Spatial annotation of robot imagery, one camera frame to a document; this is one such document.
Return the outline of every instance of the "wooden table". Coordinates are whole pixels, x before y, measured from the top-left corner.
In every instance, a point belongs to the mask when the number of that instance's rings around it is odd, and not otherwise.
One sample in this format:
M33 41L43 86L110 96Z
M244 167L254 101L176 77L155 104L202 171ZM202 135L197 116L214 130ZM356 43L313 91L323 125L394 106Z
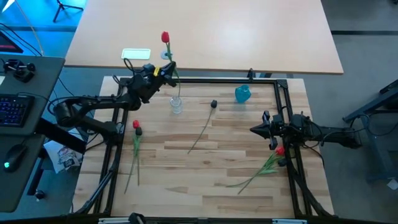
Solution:
M288 84L294 113L303 111L310 115L303 80L288 80ZM149 104L129 113L112 216L137 212L147 217L294 217L285 167L276 174L254 179L240 195L240 188L226 188L250 178L270 156L269 141L251 133L249 128L262 122L264 110L271 115L277 113L272 85L250 85L252 97L245 104L235 103L237 86L183 83L181 114L173 114L169 103L177 89L163 86ZM117 89L113 79L105 77L100 95L116 94ZM194 150L187 154L206 123L213 99L218 100L217 109ZM112 113L112 110L98 110L95 118L110 121ZM140 121L144 132L140 186L135 171L124 194L132 162L134 119ZM98 137L90 145L101 140ZM98 146L85 154L73 199L76 209L98 185L104 149L104 145ZM321 159L302 149L302 160L309 189L333 213Z
M163 31L180 69L342 74L320 0L90 0L65 66L124 67L125 48L163 65Z

